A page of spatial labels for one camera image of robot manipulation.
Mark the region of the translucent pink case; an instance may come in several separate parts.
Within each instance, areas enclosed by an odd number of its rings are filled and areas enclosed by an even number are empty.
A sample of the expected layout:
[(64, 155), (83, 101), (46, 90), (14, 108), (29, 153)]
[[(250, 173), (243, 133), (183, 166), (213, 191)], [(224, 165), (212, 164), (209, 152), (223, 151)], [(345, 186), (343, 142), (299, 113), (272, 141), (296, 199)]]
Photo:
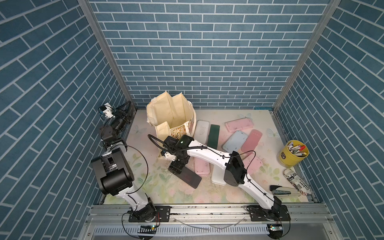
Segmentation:
[(241, 147), (241, 151), (243, 153), (248, 151), (253, 151), (259, 144), (259, 141), (261, 140), (262, 136), (263, 136), (262, 132), (258, 130), (251, 130), (248, 138), (246, 139), (246, 141)]

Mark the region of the white pencil case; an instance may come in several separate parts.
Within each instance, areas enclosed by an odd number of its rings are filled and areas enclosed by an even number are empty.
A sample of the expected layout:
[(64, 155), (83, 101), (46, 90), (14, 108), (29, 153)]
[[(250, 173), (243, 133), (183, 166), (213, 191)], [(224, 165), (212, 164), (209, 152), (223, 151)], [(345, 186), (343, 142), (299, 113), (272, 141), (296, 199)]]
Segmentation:
[(225, 170), (221, 169), (219, 166), (214, 165), (211, 182), (216, 185), (225, 186), (227, 183), (224, 180)]

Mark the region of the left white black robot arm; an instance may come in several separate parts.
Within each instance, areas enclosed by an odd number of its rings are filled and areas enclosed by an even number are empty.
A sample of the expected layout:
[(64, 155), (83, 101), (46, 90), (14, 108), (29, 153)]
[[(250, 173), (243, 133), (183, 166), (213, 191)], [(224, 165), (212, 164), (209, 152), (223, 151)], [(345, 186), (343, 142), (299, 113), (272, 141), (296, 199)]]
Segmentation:
[(130, 215), (139, 222), (153, 221), (156, 208), (141, 187), (134, 184), (134, 173), (125, 158), (130, 146), (121, 138), (122, 132), (131, 123), (134, 109), (132, 102), (113, 108), (109, 103), (99, 107), (106, 121), (99, 128), (105, 152), (91, 160), (96, 180), (104, 195), (125, 200), (132, 208)]

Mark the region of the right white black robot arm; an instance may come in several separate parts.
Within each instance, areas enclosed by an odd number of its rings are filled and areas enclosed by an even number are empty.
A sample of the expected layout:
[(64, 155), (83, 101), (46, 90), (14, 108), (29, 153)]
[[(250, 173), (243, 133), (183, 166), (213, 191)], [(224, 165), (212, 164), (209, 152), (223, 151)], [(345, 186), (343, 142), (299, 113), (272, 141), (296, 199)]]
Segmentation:
[(266, 219), (276, 222), (291, 220), (288, 209), (281, 200), (265, 191), (248, 174), (239, 153), (215, 150), (187, 135), (182, 136), (179, 140), (168, 136), (161, 144), (159, 147), (161, 155), (171, 161), (169, 171), (190, 187), (196, 189), (202, 179), (186, 167), (189, 159), (194, 157), (223, 170), (225, 183), (239, 187), (253, 197), (259, 204), (259, 211), (264, 214)]

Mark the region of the light blue case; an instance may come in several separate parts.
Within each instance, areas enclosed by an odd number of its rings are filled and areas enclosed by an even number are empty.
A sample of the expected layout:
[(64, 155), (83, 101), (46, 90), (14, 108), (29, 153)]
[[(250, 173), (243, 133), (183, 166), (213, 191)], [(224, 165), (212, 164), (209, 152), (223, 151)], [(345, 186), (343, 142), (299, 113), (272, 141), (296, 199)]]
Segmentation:
[(235, 131), (230, 138), (223, 144), (222, 148), (225, 152), (237, 152), (247, 140), (248, 135), (242, 131)]

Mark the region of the cream canvas tote bag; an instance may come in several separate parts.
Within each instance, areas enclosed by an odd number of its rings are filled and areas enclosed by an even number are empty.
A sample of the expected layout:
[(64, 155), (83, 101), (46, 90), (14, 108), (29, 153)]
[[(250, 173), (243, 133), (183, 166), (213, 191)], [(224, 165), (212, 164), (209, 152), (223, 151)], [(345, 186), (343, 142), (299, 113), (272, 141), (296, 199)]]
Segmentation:
[(146, 109), (147, 122), (155, 127), (157, 138), (161, 141), (168, 136), (177, 140), (183, 135), (194, 136), (196, 111), (182, 93), (172, 97), (168, 92), (164, 92), (153, 98)]

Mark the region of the black case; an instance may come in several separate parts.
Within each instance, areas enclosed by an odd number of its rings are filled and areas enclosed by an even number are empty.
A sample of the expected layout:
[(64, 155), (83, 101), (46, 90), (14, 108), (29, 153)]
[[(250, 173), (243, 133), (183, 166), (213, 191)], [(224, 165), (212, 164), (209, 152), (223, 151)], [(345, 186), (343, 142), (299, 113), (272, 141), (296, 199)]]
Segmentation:
[(183, 167), (180, 173), (172, 170), (171, 167), (169, 167), (169, 171), (193, 189), (197, 189), (202, 180), (199, 175), (186, 167)]

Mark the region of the dark green pencil case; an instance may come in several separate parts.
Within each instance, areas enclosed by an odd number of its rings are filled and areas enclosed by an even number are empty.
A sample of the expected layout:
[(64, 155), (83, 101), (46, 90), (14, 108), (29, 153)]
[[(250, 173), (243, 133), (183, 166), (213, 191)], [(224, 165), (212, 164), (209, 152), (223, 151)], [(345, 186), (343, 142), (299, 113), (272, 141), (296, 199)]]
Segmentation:
[(213, 149), (218, 149), (220, 126), (211, 125), (208, 136), (207, 146)]

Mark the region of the pink pencil case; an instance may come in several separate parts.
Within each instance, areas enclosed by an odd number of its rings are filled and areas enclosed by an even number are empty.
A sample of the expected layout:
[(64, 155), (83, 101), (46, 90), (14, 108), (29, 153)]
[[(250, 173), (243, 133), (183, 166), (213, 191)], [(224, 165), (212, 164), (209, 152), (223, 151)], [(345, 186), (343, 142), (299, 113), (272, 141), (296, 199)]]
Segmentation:
[(250, 118), (241, 118), (225, 123), (227, 131), (234, 133), (245, 129), (250, 129), (254, 126), (253, 121)]

